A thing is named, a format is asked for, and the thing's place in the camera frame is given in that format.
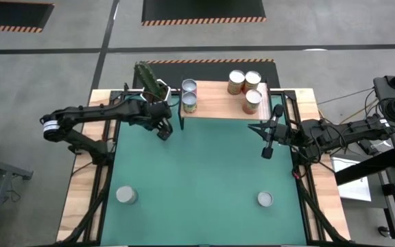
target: wooden board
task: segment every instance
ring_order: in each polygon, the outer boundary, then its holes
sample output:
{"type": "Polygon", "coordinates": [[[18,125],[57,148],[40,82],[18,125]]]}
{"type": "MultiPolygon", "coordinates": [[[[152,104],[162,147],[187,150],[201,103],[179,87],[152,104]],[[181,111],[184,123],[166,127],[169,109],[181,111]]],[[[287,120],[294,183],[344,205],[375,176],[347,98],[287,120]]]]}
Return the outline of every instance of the wooden board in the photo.
{"type": "Polygon", "coordinates": [[[242,109],[246,101],[244,93],[238,95],[228,93],[228,82],[196,81],[196,83],[198,89],[197,109],[194,113],[186,113],[181,108],[181,117],[266,121],[271,117],[266,83],[259,83],[257,87],[263,99],[254,114],[246,114],[242,109]]]}
{"type": "MultiPolygon", "coordinates": [[[[313,89],[272,89],[272,91],[294,90],[297,96],[298,109],[300,111],[301,120],[319,119],[318,106],[316,104],[313,89]]],[[[94,90],[91,95],[89,105],[96,106],[101,103],[107,104],[109,101],[110,92],[112,90],[102,89],[94,90]]],[[[84,125],[83,133],[94,140],[101,139],[104,122],[87,123],[84,125]]],[[[75,160],[74,169],[91,161],[87,154],[78,156],[75,160]]],[[[322,162],[331,167],[331,160],[329,155],[323,155],[322,162]]],[[[339,234],[346,239],[350,239],[350,233],[346,223],[344,210],[342,209],[341,199],[337,190],[335,176],[321,165],[313,165],[311,167],[313,179],[315,183],[315,190],[318,197],[318,202],[322,212],[328,218],[330,223],[336,228],[339,234]]],[[[86,169],[77,173],[78,175],[72,177],[69,190],[67,194],[67,201],[65,202],[64,211],[62,214],[61,223],[58,230],[57,241],[63,240],[67,237],[75,226],[83,218],[89,204],[91,190],[94,181],[94,166],[90,165],[86,169]]],[[[318,239],[318,232],[316,230],[315,218],[311,210],[308,209],[309,224],[313,239],[318,239]]],[[[95,215],[93,234],[96,236],[98,227],[99,211],[95,215]]]]}

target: black floor mat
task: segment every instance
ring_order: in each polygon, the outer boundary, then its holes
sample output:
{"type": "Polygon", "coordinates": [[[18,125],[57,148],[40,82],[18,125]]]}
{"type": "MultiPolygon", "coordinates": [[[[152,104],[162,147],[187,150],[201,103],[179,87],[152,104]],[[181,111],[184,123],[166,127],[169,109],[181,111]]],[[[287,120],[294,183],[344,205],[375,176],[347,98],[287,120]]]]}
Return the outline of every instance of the black floor mat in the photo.
{"type": "Polygon", "coordinates": [[[50,3],[0,2],[0,31],[42,32],[53,9],[50,3]]]}
{"type": "MultiPolygon", "coordinates": [[[[280,88],[277,69],[273,59],[213,59],[213,60],[157,60],[147,61],[155,75],[175,89],[180,89],[184,79],[214,80],[227,82],[231,71],[244,73],[257,71],[268,88],[280,88]]],[[[134,74],[134,89],[143,85],[134,74]]]]}
{"type": "Polygon", "coordinates": [[[266,21],[261,0],[144,0],[144,26],[266,21]]]}

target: can lid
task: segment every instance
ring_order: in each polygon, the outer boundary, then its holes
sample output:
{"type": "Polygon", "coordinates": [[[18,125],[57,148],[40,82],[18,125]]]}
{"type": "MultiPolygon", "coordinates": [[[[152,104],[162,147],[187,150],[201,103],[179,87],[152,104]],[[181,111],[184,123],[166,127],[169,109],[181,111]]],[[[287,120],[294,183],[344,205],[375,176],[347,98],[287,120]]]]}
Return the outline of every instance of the can lid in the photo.
{"type": "Polygon", "coordinates": [[[258,104],[261,102],[261,93],[258,92],[255,89],[251,89],[246,93],[246,99],[251,103],[251,104],[258,104]]]}
{"type": "Polygon", "coordinates": [[[259,201],[259,204],[263,207],[269,207],[274,202],[274,198],[272,197],[271,193],[267,191],[260,192],[257,196],[257,200],[259,201]]]}
{"type": "Polygon", "coordinates": [[[131,186],[123,186],[118,188],[116,195],[118,201],[126,203],[133,199],[134,190],[131,186]]]}
{"type": "Polygon", "coordinates": [[[251,84],[257,84],[261,81],[261,75],[257,71],[247,72],[245,78],[251,84]]]}
{"type": "Polygon", "coordinates": [[[197,98],[198,97],[196,96],[195,93],[193,93],[193,92],[186,92],[182,96],[182,103],[188,104],[188,105],[196,104],[196,102],[198,100],[197,98]]]}
{"type": "Polygon", "coordinates": [[[182,89],[186,91],[194,91],[198,85],[196,84],[195,80],[193,79],[186,79],[184,82],[182,82],[182,89]]]}
{"type": "Polygon", "coordinates": [[[234,70],[230,73],[230,81],[235,83],[242,83],[245,81],[245,73],[240,70],[234,70]]]}

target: wooden shelf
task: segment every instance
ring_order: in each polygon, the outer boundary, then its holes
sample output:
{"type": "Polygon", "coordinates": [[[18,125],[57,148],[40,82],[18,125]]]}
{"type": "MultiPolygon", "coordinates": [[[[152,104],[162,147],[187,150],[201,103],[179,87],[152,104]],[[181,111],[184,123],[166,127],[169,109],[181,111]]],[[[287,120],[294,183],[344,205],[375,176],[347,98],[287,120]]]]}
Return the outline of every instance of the wooden shelf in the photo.
{"type": "Polygon", "coordinates": [[[246,114],[243,109],[245,95],[231,95],[227,91],[228,82],[197,81],[197,109],[186,113],[181,107],[181,117],[269,120],[270,104],[266,83],[259,83],[257,88],[263,96],[259,109],[254,114],[246,114]]]}

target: orange striped tape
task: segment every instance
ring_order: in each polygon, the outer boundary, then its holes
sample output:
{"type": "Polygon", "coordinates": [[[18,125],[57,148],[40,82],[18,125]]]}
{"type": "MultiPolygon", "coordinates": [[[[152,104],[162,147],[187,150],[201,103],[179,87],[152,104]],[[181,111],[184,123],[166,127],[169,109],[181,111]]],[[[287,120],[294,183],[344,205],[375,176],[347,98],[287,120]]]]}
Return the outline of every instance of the orange striped tape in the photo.
{"type": "Polygon", "coordinates": [[[190,60],[148,60],[148,64],[199,63],[199,62],[274,62],[274,59],[190,59],[190,60]]]}
{"type": "Polygon", "coordinates": [[[0,32],[29,32],[29,33],[40,33],[42,28],[39,27],[15,27],[0,25],[0,32]]]}
{"type": "Polygon", "coordinates": [[[215,23],[256,23],[265,22],[266,17],[232,17],[232,18],[200,18],[200,19],[180,19],[180,20],[157,20],[143,21],[143,26],[156,25],[190,25],[190,24],[215,24],[215,23]]]}

